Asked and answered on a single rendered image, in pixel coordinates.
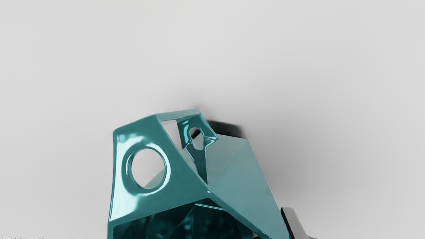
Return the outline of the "teal faceted mug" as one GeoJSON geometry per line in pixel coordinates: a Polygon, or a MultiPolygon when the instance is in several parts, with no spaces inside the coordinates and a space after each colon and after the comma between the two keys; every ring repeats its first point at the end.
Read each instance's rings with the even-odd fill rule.
{"type": "Polygon", "coordinates": [[[108,239],[294,239],[250,142],[197,109],[113,131],[108,239]]]}

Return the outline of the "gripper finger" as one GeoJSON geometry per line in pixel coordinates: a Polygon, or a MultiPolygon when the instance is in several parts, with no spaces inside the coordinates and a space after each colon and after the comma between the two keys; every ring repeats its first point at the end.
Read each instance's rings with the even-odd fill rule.
{"type": "Polygon", "coordinates": [[[304,230],[296,211],[291,207],[282,207],[281,215],[290,233],[291,239],[316,239],[308,236],[304,230]]]}

